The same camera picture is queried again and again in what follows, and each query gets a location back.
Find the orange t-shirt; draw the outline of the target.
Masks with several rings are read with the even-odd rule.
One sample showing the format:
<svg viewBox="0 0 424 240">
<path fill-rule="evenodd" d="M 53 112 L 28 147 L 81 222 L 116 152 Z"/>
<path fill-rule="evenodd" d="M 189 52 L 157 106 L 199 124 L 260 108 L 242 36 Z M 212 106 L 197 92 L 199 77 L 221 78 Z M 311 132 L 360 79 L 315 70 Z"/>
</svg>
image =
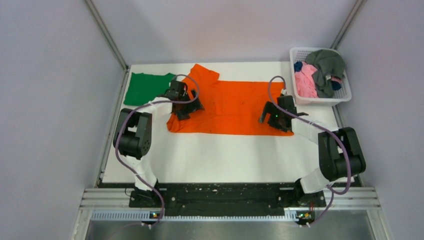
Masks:
<svg viewBox="0 0 424 240">
<path fill-rule="evenodd" d="M 172 114 L 167 121 L 171 133 L 205 133 L 247 136 L 289 137 L 284 132 L 260 123 L 264 106 L 277 98 L 284 84 L 280 82 L 222 81 L 220 74 L 195 64 L 183 82 L 190 89 L 199 86 L 199 100 L 204 110 L 191 113 L 189 119 L 179 120 Z"/>
</svg>

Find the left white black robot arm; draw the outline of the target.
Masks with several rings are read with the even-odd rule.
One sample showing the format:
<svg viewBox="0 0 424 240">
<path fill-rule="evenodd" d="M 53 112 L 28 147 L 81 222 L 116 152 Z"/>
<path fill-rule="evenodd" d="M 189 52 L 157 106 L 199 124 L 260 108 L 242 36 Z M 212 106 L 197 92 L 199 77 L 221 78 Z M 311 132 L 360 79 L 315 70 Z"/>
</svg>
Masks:
<svg viewBox="0 0 424 240">
<path fill-rule="evenodd" d="M 119 113 L 112 142 L 114 153 L 118 162 L 134 176 L 135 196 L 141 196 L 149 207 L 165 206 L 150 160 L 145 159 L 153 143 L 153 123 L 168 114 L 184 121 L 192 113 L 203 111 L 199 90 L 198 83 L 189 88 L 183 81 L 172 80 L 163 94 L 134 109 L 123 108 Z"/>
</svg>

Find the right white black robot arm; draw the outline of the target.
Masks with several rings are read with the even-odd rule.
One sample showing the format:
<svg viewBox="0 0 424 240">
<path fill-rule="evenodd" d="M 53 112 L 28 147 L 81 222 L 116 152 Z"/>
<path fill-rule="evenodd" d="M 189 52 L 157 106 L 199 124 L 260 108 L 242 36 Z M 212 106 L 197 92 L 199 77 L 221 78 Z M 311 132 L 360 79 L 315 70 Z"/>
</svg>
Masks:
<svg viewBox="0 0 424 240">
<path fill-rule="evenodd" d="M 267 101 L 259 122 L 268 116 L 268 125 L 284 133 L 300 135 L 318 147 L 318 167 L 294 183 L 293 200 L 307 206 L 318 192 L 345 178 L 347 187 L 351 178 L 366 170 L 366 161 L 356 131 L 352 127 L 330 127 L 298 112 L 291 95 L 281 95 L 277 101 Z"/>
</svg>

